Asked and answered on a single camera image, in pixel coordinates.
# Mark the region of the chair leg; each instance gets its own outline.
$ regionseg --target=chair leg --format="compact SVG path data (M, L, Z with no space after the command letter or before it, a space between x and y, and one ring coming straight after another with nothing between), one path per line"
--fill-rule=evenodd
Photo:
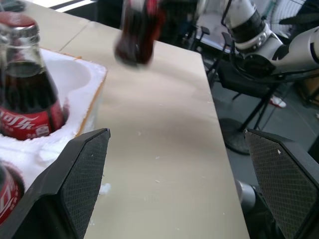
M265 106L265 104L268 104L271 96L275 92L275 90L278 88L279 84L273 84L272 87L269 89L267 94L260 100L259 104L256 106L256 108L252 111L252 113L248 116L246 121L241 125L241 127L238 129L239 132L243 132L247 125L250 123L250 121L256 116L258 111Z
M238 93L237 95L235 95L235 96L231 99L231 101L234 101L234 100L237 99L240 95L241 95L241 93Z
M256 124L255 124L254 129L257 129L257 128L258 128L259 123L260 123L261 119L263 118L263 116L264 116L264 114L265 114L265 111L266 111L266 109L267 109L267 106L268 106L268 102L265 102L264 107L263 107L263 109L262 109L262 111L261 111L261 113L260 113L260 115L259 115L259 117L258 117L258 119L257 119L257 122L256 122Z

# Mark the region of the textured grip surface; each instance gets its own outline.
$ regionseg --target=textured grip surface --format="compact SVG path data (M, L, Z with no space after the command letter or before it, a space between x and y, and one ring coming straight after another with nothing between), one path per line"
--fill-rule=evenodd
M62 201L77 237L84 238L99 194L106 154L105 133L87 142L62 186Z
M318 203L315 185L280 144L246 133L263 197L286 239L296 238Z

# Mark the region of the floor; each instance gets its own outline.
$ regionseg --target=floor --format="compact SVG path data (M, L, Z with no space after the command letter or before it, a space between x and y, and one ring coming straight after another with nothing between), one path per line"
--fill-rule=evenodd
M258 104L259 99L241 95L232 102L231 99L234 95L236 95L236 92L222 88L220 83L215 83L212 89L218 118L232 118L243 122ZM315 106L305 108L294 87L290 88L284 101L287 103L287 107L275 109L263 131L292 139L308 151L319 134L319 120L316 118L319 108ZM273 109L274 106L268 105L260 126L265 124ZM256 185L257 179L250 157L234 153L228 149L227 153L234 177Z

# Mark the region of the red label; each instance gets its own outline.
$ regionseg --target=red label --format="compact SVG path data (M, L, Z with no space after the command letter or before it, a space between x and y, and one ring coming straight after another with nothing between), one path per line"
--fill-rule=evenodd
M17 114L0 108L0 119L4 135L18 140L47 136L64 123L59 101L48 110L34 114Z
M158 0L147 0L147 11L148 14L156 14L158 7Z
M21 199L21 192L18 184L11 175L6 172L3 187L0 191L0 225L13 211L18 201Z

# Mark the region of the bottle cap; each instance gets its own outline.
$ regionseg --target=bottle cap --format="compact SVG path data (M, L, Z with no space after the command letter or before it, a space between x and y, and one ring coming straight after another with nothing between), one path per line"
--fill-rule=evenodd
M0 12L0 35L10 38L32 37L39 33L36 21L22 13Z

